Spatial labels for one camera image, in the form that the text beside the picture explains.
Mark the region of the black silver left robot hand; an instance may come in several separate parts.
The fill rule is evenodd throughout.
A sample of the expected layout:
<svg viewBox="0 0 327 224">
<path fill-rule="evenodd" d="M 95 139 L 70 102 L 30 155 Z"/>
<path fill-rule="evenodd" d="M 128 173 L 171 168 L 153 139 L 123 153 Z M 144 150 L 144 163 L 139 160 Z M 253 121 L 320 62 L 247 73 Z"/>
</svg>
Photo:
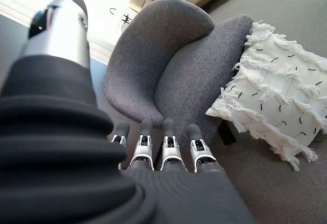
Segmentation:
<svg viewBox="0 0 327 224">
<path fill-rule="evenodd" d="M 38 12 L 1 89 L 1 223 L 256 223 L 215 161 L 127 170 L 99 110 L 84 0 Z"/>
</svg>

